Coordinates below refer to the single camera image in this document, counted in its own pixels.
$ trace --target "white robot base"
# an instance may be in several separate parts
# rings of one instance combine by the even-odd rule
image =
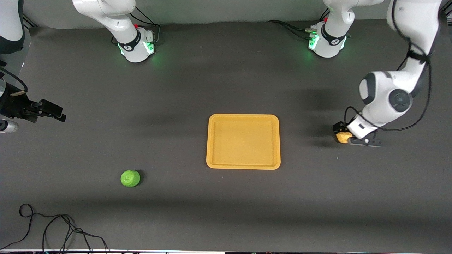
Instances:
[[[330,58],[336,56],[339,51],[344,48],[344,43],[345,40],[347,40],[347,37],[344,37],[342,41],[337,39],[336,45],[330,45],[328,40],[322,36],[321,29],[324,24],[324,21],[320,21],[319,23],[311,26],[311,30],[316,29],[317,33],[311,34],[311,40],[309,41],[308,48],[321,57]]]
[[[118,47],[121,50],[121,54],[132,63],[139,63],[146,60],[150,55],[154,54],[154,35],[152,31],[144,28],[137,28],[140,33],[140,40],[138,44],[133,48],[129,48],[127,45],[122,47],[118,43]]]

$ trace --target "green ball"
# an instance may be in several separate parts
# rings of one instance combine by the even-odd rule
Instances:
[[[135,187],[140,182],[140,173],[135,170],[126,170],[121,175],[121,183],[126,187]]]

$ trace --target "black strap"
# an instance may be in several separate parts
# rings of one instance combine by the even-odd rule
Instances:
[[[141,40],[141,33],[137,30],[137,36],[135,36],[135,39],[129,43],[120,43],[118,44],[125,50],[125,51],[133,51],[135,46],[140,42]]]
[[[325,30],[325,23],[322,25],[321,32],[322,32],[323,38],[325,38],[331,46],[339,45],[339,43],[345,38],[345,35],[346,35],[346,34],[344,34],[341,37],[334,37],[332,35],[329,35]]]
[[[430,53],[430,54],[424,56],[424,55],[420,55],[420,54],[418,54],[418,53],[416,53],[416,52],[410,50],[410,51],[408,51],[408,53],[407,53],[406,55],[407,55],[408,57],[411,57],[411,58],[414,58],[414,59],[416,59],[416,60],[419,60],[419,63],[420,63],[420,64],[423,64],[423,63],[425,63],[425,62],[427,62],[427,61],[430,60],[430,57],[432,56],[432,53]]]

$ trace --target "orange plastic tray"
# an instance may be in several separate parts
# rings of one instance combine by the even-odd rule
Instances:
[[[278,118],[274,115],[212,115],[206,162],[213,169],[279,168]]]

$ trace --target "dark gray tabletop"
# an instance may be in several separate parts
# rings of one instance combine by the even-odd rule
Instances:
[[[447,32],[425,118],[380,132],[382,148],[337,144],[331,125],[347,106],[362,108],[362,77],[394,70],[406,43],[385,20],[356,21],[350,33],[338,56],[322,59],[277,24],[169,25],[156,54],[132,64],[107,29],[33,31],[21,77],[31,99],[61,105],[67,121],[19,121],[0,136],[0,245],[25,233],[18,209],[28,202],[72,215],[112,249],[451,253]],[[388,126],[412,123],[425,95]],[[214,113],[276,115],[281,167],[208,168]],[[121,185],[127,169],[141,170],[139,186]],[[36,218],[11,248],[40,248],[48,221]],[[48,247],[65,232],[51,226]],[[85,249],[81,237],[71,248]]]

